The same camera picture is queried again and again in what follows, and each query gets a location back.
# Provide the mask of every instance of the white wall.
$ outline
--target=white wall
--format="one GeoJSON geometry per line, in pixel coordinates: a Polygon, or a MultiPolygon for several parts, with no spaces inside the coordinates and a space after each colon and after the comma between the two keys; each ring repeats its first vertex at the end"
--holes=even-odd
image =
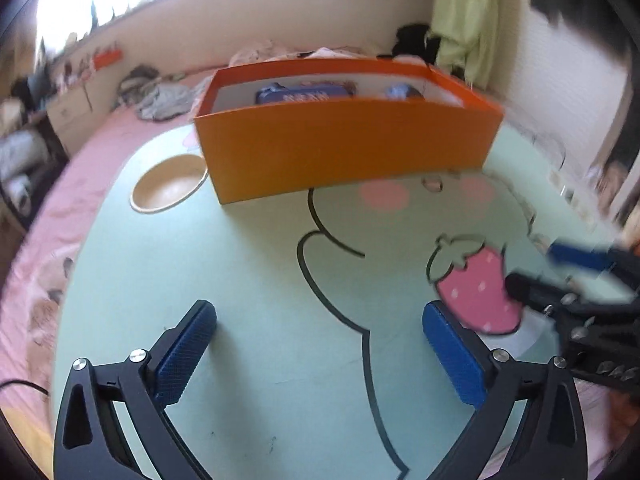
{"type": "Polygon", "coordinates": [[[226,64],[255,40],[320,46],[376,46],[390,51],[396,29],[429,21],[433,0],[157,0],[96,31],[71,55],[117,40],[127,65],[161,72],[226,64]]]}
{"type": "Polygon", "coordinates": [[[549,25],[529,0],[500,0],[498,33],[490,89],[556,134],[584,173],[620,127],[627,63],[564,23],[549,25]]]}

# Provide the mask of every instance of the pink blanket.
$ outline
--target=pink blanket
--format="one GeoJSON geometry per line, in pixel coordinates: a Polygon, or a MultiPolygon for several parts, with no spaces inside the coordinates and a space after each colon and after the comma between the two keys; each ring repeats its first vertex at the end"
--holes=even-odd
{"type": "MultiPolygon", "coordinates": [[[[195,86],[212,71],[182,81],[195,86]]],[[[0,303],[0,383],[27,379],[49,388],[58,311],[78,249],[127,159],[145,142],[182,126],[192,114],[165,123],[114,111],[73,158],[47,197],[14,260],[0,303]]],[[[0,392],[0,406],[24,412],[50,431],[49,404],[24,386],[0,392]]]]}

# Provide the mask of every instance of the desk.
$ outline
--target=desk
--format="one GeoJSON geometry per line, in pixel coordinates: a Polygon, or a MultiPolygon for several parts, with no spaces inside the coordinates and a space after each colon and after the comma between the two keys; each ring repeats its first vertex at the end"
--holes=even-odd
{"type": "MultiPolygon", "coordinates": [[[[537,234],[611,240],[604,226],[588,231],[548,184],[546,161],[506,126],[485,174],[421,175],[227,206],[207,180],[172,209],[135,213],[129,195],[137,179],[168,156],[196,151],[193,141],[192,126],[150,141],[106,197],[62,311],[52,408],[55,420],[74,359],[122,361],[150,348],[194,300],[209,300],[217,332],[167,413],[216,480],[424,480],[472,408],[431,351],[422,308],[453,294],[450,285],[477,286],[480,296],[502,284],[500,266],[482,282],[467,273],[446,283],[449,266],[475,257],[495,269],[498,258],[507,272],[520,267],[559,280],[562,270],[532,243],[537,234]]],[[[606,278],[586,285],[617,293],[606,278]]],[[[475,307],[491,332],[507,306],[475,307]]],[[[557,351],[548,320],[528,311],[513,334],[483,337],[523,360],[546,362],[557,351]]],[[[143,473],[156,478],[124,407],[118,414],[143,473]]]]}

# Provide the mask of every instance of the cartoon drawing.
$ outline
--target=cartoon drawing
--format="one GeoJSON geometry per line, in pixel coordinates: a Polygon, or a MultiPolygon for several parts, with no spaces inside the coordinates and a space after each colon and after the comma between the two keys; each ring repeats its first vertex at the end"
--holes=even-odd
{"type": "Polygon", "coordinates": [[[555,277],[533,243],[535,211],[494,174],[310,190],[308,207],[318,228],[298,244],[302,273],[362,336],[372,417],[398,478],[424,480],[473,413],[422,333],[426,303],[446,299],[489,348],[540,362],[556,351],[548,320],[508,300],[501,284],[516,268],[555,277]],[[394,189],[402,200],[389,197],[394,189]]]}

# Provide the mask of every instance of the strawberry illustration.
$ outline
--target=strawberry illustration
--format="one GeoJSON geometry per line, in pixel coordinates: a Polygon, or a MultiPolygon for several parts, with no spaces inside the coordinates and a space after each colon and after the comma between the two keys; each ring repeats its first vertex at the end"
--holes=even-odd
{"type": "Polygon", "coordinates": [[[511,300],[504,289],[504,251],[480,243],[480,239],[440,237],[427,268],[428,279],[435,284],[440,299],[466,327],[490,335],[513,333],[520,326],[522,306],[511,300]],[[473,240],[480,244],[476,251],[456,250],[457,244],[468,246],[473,240]],[[445,248],[461,256],[462,265],[445,256],[440,269],[446,266],[447,270],[435,278],[436,261],[442,259],[445,248]]]}

